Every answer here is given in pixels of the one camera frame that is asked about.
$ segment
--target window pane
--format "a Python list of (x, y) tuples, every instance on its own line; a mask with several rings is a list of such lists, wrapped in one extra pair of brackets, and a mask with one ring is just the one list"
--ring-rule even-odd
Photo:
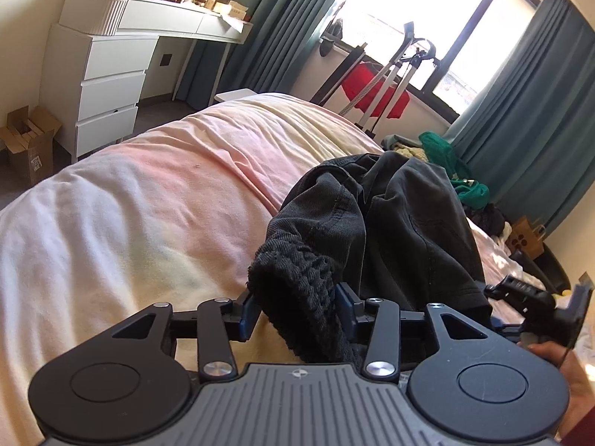
[[(354, 47), (367, 42), (367, 55), (386, 64), (403, 41), (403, 24), (414, 21), (415, 36), (431, 40), (437, 57), (442, 58), (480, 1), (346, 0), (339, 14), (343, 18), (343, 40)], [(421, 88), (433, 70), (432, 64), (424, 62), (412, 84)]]
[(526, 0), (494, 0), (434, 94), (463, 112), (508, 58), (534, 13)]

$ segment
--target drawer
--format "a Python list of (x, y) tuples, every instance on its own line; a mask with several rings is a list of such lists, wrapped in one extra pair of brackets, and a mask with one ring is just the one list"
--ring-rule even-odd
[(77, 123), (76, 156), (132, 134), (138, 107), (126, 107)]
[(136, 104), (145, 82), (144, 72), (113, 75), (81, 83), (78, 120)]
[(118, 30), (196, 33), (203, 15), (201, 12), (183, 8), (176, 3), (128, 0)]
[(214, 37), (230, 38), (240, 40), (242, 33), (237, 31), (231, 25), (228, 25), (223, 18), (206, 14), (198, 27), (198, 33), (201, 35), (212, 35)]
[(84, 80), (147, 70), (157, 39), (99, 40), (91, 43)]

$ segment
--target barcode label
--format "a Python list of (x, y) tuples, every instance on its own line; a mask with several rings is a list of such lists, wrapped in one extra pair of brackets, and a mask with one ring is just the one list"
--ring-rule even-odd
[(37, 171), (38, 169), (41, 168), (41, 159), (39, 158), (39, 156), (35, 156), (32, 160), (31, 160), (31, 164), (33, 165), (33, 170)]

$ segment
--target maroon sleeve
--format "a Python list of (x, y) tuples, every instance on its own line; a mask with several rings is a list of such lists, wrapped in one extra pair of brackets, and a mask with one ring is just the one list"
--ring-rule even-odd
[(587, 446), (595, 442), (595, 407), (562, 438), (564, 446)]

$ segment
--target electrical outlet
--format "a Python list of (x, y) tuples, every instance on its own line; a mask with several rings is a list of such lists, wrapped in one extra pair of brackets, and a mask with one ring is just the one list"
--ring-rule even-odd
[(173, 54), (171, 54), (171, 53), (164, 53), (163, 56), (161, 57), (161, 63), (159, 64), (159, 67), (167, 67), (171, 62), (172, 55)]

